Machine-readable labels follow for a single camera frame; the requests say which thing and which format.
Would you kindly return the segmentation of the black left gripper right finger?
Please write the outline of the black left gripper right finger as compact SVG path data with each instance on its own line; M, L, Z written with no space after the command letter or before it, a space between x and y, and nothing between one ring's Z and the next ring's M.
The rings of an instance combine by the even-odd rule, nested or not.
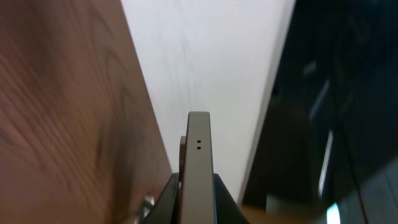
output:
M228 192L221 177L213 174L217 224L249 224L238 205Z

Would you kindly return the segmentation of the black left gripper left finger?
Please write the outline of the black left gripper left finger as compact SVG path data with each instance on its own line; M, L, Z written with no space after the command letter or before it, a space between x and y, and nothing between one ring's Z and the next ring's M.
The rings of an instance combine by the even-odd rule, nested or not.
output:
M158 201L151 204L145 200L139 212L140 224L177 224L178 220L179 173L170 176Z

